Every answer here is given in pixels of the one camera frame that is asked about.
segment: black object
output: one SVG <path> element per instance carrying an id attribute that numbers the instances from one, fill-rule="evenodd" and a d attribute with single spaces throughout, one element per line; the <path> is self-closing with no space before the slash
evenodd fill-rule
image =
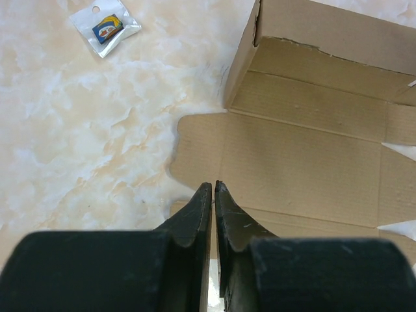
<path id="1" fill-rule="evenodd" d="M 211 185 L 154 231 L 26 236 L 0 276 L 0 311 L 206 311 Z M 279 239 L 215 188 L 226 311 L 416 311 L 405 257 L 380 239 Z"/>
<path id="2" fill-rule="evenodd" d="M 211 184 L 154 231 L 39 232 L 0 277 L 0 311 L 203 311 Z"/>

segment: corrugated cardboard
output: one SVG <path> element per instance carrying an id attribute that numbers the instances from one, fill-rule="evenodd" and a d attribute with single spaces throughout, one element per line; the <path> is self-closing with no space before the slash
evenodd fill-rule
<path id="1" fill-rule="evenodd" d="M 280 237 L 383 237 L 416 219 L 416 30 L 308 0 L 256 1 L 225 114 L 186 116 L 171 173 L 226 182 Z"/>

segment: marble floor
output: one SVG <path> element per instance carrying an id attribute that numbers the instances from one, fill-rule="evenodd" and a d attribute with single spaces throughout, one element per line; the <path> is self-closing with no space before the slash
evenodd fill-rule
<path id="1" fill-rule="evenodd" d="M 151 229 L 192 194 L 167 171 L 176 125 L 223 111 L 253 4 L 123 0 L 143 28 L 100 59 L 69 20 L 89 2 L 0 2 L 0 268 L 30 231 Z M 319 2 L 416 27 L 416 0 Z"/>

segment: cardboard box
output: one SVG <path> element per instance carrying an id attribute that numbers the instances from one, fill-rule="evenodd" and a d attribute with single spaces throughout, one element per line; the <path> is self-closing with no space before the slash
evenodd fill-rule
<path id="1" fill-rule="evenodd" d="M 383 237 L 416 219 L 416 29 L 314 3 L 257 0 L 230 69 L 225 114 L 186 116 L 171 173 L 223 180 L 280 237 Z"/>

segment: plastic bag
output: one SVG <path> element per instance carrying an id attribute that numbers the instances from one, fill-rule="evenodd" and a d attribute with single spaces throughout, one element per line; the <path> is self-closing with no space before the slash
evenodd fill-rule
<path id="1" fill-rule="evenodd" d="M 100 57 L 142 28 L 120 0 L 95 0 L 70 19 Z"/>

